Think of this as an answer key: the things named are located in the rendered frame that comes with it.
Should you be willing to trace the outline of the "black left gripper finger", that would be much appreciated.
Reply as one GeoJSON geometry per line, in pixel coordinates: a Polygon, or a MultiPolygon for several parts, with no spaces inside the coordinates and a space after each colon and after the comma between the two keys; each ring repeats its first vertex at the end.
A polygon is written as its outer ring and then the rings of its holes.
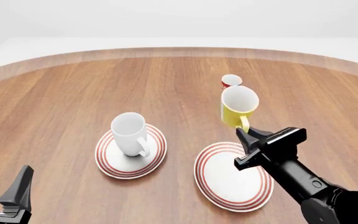
{"type": "Polygon", "coordinates": [[[32,211],[30,190],[33,174],[31,166],[23,166],[11,186],[0,197],[3,212],[32,211]]]}

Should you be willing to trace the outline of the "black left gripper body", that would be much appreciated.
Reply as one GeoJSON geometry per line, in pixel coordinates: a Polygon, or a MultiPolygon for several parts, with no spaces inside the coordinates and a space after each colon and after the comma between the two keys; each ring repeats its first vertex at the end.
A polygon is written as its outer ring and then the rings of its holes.
{"type": "Polygon", "coordinates": [[[31,216],[31,212],[23,208],[3,208],[0,212],[0,224],[28,224],[31,216]]]}

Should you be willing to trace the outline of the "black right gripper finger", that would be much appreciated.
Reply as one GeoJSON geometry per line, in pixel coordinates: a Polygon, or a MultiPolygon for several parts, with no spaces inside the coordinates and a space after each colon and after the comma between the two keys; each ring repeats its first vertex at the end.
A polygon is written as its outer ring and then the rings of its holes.
{"type": "Polygon", "coordinates": [[[254,127],[250,127],[248,131],[248,135],[250,135],[250,139],[248,140],[250,143],[254,143],[257,141],[265,142],[270,136],[273,136],[272,132],[259,130],[254,127]]]}
{"type": "Polygon", "coordinates": [[[255,128],[249,128],[248,132],[242,128],[236,128],[236,136],[240,140],[245,154],[251,154],[259,146],[259,133],[255,128]]]}

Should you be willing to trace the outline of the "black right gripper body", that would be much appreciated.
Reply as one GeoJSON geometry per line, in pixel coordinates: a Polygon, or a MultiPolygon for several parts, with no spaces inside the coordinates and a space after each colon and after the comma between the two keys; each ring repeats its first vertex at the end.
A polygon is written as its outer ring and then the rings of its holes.
{"type": "Polygon", "coordinates": [[[267,141],[251,154],[235,158],[238,170],[261,166],[268,172],[306,172],[307,168],[298,160],[298,145],[306,141],[306,129],[288,127],[273,133],[267,141]]]}

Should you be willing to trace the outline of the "yellow and white mug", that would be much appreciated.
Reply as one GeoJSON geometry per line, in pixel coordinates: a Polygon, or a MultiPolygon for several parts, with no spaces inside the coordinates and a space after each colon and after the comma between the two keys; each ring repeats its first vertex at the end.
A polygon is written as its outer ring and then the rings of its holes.
{"type": "Polygon", "coordinates": [[[250,129],[249,117],[258,105],[259,97],[252,89],[242,85],[227,87],[221,94],[221,120],[247,133],[250,129]]]}

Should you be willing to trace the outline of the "white plate with red rings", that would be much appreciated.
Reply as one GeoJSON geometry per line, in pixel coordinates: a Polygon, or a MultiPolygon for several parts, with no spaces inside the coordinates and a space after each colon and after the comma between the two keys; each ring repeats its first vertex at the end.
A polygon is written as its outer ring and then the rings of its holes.
{"type": "Polygon", "coordinates": [[[154,171],[164,160],[167,141],[163,132],[155,126],[146,124],[147,143],[150,156],[127,156],[118,148],[111,131],[98,141],[94,158],[99,169],[116,179],[136,179],[154,171]]]}
{"type": "Polygon", "coordinates": [[[239,171],[234,159],[244,156],[242,145],[234,142],[213,143],[198,154],[195,182],[211,203],[232,212],[251,212],[269,201],[274,180],[260,166],[239,171]]]}

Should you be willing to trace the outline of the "red and white mug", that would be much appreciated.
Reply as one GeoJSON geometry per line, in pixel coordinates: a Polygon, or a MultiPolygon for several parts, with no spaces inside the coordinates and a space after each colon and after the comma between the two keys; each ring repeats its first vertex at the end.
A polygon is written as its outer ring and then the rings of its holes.
{"type": "Polygon", "coordinates": [[[221,87],[222,90],[230,86],[242,85],[242,78],[235,74],[225,74],[221,78],[221,87]]]}

